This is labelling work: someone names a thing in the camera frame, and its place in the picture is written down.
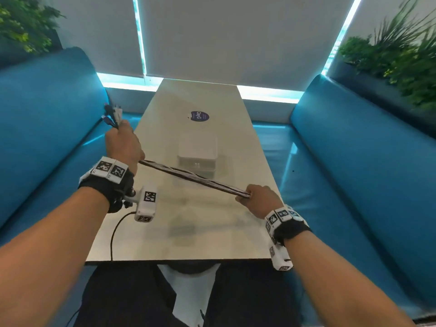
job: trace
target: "person's left arm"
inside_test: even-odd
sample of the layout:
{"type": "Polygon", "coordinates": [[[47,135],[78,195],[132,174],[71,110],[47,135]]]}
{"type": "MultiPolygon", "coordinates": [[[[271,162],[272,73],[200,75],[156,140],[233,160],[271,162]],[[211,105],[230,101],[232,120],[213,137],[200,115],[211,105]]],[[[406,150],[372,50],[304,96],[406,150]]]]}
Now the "person's left arm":
{"type": "MultiPolygon", "coordinates": [[[[107,155],[135,174],[144,159],[128,122],[106,133],[107,155]]],[[[0,247],[0,326],[43,327],[73,287],[109,202],[90,187],[0,247]]]]}

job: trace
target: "forearm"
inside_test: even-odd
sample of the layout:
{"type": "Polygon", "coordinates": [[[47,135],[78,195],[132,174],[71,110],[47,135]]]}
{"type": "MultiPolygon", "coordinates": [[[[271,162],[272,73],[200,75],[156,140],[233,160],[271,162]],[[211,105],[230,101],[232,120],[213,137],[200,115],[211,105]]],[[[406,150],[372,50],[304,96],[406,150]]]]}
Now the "forearm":
{"type": "Polygon", "coordinates": [[[0,326],[45,326],[74,285],[107,199],[83,187],[0,248],[0,326]]]}
{"type": "Polygon", "coordinates": [[[326,326],[414,326],[384,292],[313,233],[285,240],[285,246],[326,326]]]}

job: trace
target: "purple round sticker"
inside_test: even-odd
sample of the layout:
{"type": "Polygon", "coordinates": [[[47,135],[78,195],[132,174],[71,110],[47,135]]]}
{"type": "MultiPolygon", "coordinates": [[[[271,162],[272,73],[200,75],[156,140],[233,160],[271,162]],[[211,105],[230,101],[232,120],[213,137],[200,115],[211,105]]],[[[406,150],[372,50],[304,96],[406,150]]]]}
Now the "purple round sticker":
{"type": "Polygon", "coordinates": [[[206,121],[209,115],[203,111],[191,111],[191,120],[193,121],[206,121]]]}

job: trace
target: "hand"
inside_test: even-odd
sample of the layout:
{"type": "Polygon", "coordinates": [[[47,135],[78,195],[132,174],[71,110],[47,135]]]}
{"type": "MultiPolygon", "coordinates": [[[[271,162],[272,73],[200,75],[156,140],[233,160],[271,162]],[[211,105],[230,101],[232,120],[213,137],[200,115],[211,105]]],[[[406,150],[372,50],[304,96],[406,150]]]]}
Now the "hand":
{"type": "Polygon", "coordinates": [[[272,210],[283,207],[282,200],[268,186],[248,185],[245,191],[251,194],[250,198],[237,196],[235,200],[259,219],[265,219],[272,210]]]}
{"type": "Polygon", "coordinates": [[[145,158],[138,137],[127,120],[122,120],[119,129],[106,132],[106,154],[108,157],[127,164],[136,175],[138,162],[145,158]]]}

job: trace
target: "table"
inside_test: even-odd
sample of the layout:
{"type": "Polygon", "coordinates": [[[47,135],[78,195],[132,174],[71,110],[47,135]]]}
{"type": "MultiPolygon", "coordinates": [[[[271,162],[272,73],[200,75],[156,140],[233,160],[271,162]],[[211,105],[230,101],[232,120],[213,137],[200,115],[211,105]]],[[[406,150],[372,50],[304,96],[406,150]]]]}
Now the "table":
{"type": "MultiPolygon", "coordinates": [[[[236,86],[164,79],[135,133],[146,159],[177,167],[179,135],[214,131],[218,138],[215,180],[245,189],[249,183],[279,192],[257,134],[236,86]],[[209,115],[192,121],[191,112],[209,115]]],[[[117,261],[270,258],[264,221],[235,202],[234,196],[139,165],[134,188],[158,188],[156,215],[141,223],[128,216],[113,240],[117,261]]],[[[117,222],[135,207],[108,214],[87,262],[110,260],[110,239],[117,222]]]]}

